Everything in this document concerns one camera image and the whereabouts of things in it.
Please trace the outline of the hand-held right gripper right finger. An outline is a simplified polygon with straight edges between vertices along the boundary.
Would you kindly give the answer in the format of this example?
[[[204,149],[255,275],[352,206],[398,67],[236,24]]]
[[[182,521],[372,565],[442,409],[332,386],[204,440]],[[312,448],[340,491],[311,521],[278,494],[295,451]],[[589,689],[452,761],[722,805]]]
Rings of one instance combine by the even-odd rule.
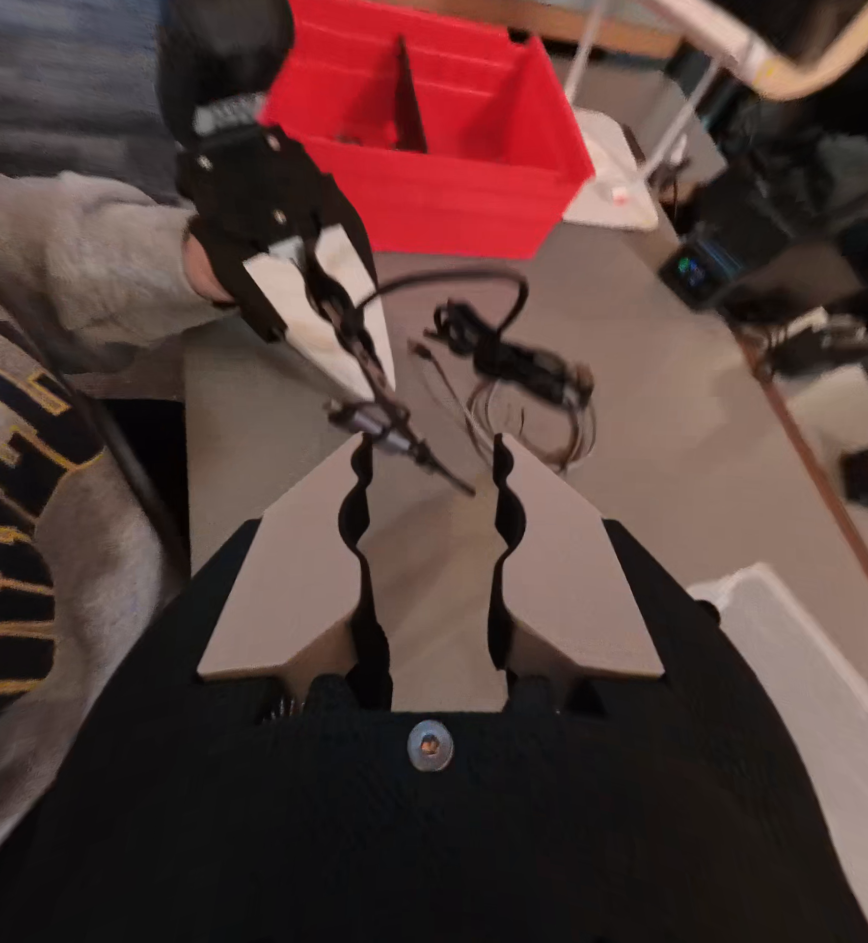
[[[494,439],[492,478],[504,549],[492,572],[489,655],[508,689],[541,679],[553,703],[570,703],[589,681],[662,679],[600,511],[506,434]]]

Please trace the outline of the red plastic bin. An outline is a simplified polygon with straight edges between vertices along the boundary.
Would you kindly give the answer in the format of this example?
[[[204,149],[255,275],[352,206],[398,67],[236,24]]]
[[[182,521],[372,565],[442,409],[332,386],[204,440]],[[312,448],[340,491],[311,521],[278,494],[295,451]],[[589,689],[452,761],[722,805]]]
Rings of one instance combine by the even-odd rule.
[[[596,171],[541,38],[381,1],[290,1],[261,121],[299,141],[376,253],[533,258]]]

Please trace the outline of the person's left hand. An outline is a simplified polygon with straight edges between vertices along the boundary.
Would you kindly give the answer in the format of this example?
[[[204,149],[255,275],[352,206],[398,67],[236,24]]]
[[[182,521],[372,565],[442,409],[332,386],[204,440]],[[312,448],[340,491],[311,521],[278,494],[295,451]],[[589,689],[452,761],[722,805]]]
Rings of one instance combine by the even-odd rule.
[[[190,289],[204,300],[235,308],[235,296],[218,283],[204,247],[193,232],[193,225],[199,220],[197,215],[190,216],[185,236],[182,236],[182,268]]]

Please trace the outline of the person's left forearm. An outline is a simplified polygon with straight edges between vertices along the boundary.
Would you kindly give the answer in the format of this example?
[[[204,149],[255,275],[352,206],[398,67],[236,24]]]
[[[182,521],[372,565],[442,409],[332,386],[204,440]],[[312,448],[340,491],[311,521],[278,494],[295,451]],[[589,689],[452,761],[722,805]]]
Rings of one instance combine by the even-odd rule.
[[[236,310],[200,298],[182,268],[193,212],[131,185],[0,172],[0,369],[22,383],[116,370],[143,348]]]

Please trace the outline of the person's grey printed sweatshirt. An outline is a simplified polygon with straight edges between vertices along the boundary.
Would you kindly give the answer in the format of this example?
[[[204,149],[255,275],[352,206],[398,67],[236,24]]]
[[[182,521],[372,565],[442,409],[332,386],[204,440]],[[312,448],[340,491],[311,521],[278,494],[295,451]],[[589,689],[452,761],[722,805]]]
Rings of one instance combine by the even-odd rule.
[[[185,584],[167,506],[0,306],[0,846]]]

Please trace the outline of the clear plastic bin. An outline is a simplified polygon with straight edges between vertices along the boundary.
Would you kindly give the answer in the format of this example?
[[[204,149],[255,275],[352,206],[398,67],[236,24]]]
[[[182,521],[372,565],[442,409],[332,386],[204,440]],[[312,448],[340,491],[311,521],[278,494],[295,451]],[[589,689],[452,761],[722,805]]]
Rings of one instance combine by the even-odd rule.
[[[769,565],[689,593],[720,613],[722,632],[778,708],[868,916],[868,682]]]

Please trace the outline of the black label printer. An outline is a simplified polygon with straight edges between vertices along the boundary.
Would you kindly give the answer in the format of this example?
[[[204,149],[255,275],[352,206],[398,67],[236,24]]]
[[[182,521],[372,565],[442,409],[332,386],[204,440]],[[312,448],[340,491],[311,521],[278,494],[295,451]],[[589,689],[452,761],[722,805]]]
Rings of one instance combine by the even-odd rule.
[[[715,310],[794,243],[793,234],[769,225],[744,231],[699,225],[682,236],[656,276],[687,308]]]

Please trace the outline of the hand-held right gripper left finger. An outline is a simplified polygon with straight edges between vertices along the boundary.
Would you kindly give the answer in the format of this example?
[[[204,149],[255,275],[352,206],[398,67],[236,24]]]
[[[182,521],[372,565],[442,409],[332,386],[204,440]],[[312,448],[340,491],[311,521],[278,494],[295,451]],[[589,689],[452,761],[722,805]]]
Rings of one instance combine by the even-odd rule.
[[[372,439],[351,436],[262,515],[199,663],[204,681],[276,679],[302,703],[343,676],[361,707],[391,708],[391,646],[361,540]]]

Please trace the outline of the curved wooden frame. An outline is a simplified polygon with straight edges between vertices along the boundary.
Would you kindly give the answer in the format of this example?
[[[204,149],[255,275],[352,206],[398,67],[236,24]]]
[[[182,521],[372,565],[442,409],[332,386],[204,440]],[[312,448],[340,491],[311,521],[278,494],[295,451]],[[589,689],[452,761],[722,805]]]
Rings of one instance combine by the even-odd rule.
[[[753,90],[767,101],[804,101],[836,85],[868,53],[868,1],[844,25],[823,56],[798,67],[781,55],[769,55],[751,83]]]

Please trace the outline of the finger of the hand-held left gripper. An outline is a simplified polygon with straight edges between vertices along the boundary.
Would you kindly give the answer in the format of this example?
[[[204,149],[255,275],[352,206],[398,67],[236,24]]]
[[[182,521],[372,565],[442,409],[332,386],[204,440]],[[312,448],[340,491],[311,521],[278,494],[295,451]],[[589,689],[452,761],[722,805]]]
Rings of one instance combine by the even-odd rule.
[[[375,400],[371,383],[359,360],[343,348],[334,326],[325,321],[305,283],[302,265],[289,250],[268,250],[244,262],[257,289],[287,325],[284,341],[316,369],[344,398]]]
[[[323,271],[332,276],[351,296],[352,304],[365,303],[375,291],[376,281],[371,276],[371,271],[362,262],[352,245],[348,232],[340,226],[328,226],[323,231],[316,243],[316,260]],[[393,342],[389,334],[389,325],[384,318],[382,300],[376,298],[365,306],[365,326],[372,339],[375,353],[381,360],[381,367],[386,374],[391,388],[397,388],[397,369]]]

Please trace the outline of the white lamp base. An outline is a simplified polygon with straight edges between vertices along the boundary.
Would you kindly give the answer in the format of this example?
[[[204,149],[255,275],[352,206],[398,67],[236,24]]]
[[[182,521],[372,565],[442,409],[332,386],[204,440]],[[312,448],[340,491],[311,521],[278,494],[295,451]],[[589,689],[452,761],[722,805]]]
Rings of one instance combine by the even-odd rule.
[[[652,232],[659,209],[641,177],[624,128],[605,112],[574,109],[594,174],[582,185],[562,223],[590,228]]]

